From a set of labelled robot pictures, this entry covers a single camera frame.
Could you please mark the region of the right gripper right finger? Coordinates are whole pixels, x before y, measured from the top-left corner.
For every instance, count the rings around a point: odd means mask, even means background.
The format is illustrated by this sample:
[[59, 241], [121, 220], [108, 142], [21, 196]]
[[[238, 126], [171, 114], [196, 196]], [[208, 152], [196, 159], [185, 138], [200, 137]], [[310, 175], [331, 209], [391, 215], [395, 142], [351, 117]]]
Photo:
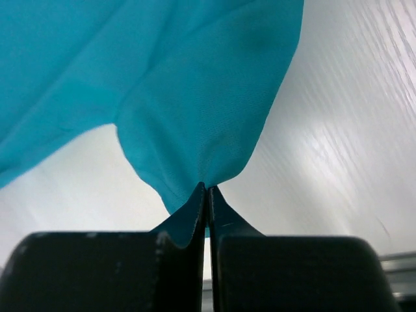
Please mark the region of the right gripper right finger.
[[208, 190], [215, 311], [398, 311], [357, 237], [266, 236]]

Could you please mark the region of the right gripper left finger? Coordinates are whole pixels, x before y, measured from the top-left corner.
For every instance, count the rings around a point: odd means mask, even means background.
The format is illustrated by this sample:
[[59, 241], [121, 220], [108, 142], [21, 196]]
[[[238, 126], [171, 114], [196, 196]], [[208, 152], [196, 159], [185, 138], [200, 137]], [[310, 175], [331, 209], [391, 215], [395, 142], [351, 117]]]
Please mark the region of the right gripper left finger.
[[1, 274], [2, 311], [200, 311], [205, 186], [148, 232], [37, 232]]

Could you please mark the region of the teal t-shirt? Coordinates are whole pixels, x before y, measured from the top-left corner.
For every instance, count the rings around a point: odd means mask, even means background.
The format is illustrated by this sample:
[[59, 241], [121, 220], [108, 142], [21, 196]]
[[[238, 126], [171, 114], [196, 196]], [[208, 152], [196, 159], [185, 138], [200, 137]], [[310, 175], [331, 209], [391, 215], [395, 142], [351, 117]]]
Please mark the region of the teal t-shirt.
[[246, 166], [296, 51], [302, 1], [2, 1], [1, 184], [116, 126], [178, 210]]

